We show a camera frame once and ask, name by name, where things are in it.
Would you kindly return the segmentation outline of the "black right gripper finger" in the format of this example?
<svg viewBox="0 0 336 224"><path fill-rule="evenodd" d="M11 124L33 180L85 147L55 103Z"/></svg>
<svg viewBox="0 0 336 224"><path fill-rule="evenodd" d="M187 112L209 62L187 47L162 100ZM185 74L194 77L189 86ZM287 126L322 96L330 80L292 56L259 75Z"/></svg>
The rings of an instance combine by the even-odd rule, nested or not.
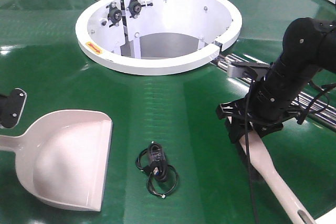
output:
<svg viewBox="0 0 336 224"><path fill-rule="evenodd" d="M228 131L228 137L232 144L235 144L240 140L240 138L245 134L245 128L247 127L247 132L252 131L252 125L250 122L245 124L243 119L237 118L227 118L225 121L225 127Z"/></svg>

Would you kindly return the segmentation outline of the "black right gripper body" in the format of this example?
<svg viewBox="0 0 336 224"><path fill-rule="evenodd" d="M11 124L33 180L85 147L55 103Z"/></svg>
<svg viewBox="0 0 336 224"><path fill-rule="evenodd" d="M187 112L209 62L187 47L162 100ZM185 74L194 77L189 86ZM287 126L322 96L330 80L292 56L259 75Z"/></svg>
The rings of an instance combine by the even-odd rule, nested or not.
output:
<svg viewBox="0 0 336 224"><path fill-rule="evenodd" d="M264 137L283 128L283 122L298 118L301 108L277 96L269 94L266 90L251 90L244 98L232 102L221 103L216 108L219 119L243 119L245 124L250 122L252 130L260 137Z"/></svg>

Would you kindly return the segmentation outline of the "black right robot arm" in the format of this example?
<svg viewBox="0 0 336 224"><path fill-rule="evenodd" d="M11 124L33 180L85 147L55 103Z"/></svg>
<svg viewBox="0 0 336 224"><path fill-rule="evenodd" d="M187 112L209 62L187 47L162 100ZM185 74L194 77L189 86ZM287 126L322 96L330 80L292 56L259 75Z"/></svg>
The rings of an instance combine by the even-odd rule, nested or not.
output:
<svg viewBox="0 0 336 224"><path fill-rule="evenodd" d="M273 64L231 62L229 76L252 79L244 98L216 109L219 119L231 118L226 123L231 142L250 130L260 137L279 131L291 118L302 124L312 104L303 109L292 102L320 69L335 72L335 22L309 17L288 26L282 53Z"/></svg>

